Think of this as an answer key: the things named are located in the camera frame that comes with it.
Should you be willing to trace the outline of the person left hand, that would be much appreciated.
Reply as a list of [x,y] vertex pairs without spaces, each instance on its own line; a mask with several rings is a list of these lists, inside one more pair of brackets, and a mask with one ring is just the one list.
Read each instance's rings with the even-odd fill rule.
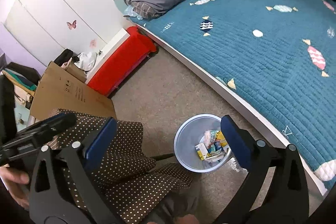
[[27,185],[30,182],[29,175],[21,170],[9,166],[2,166],[1,180],[15,202],[24,209],[28,209],[29,197],[21,186]]

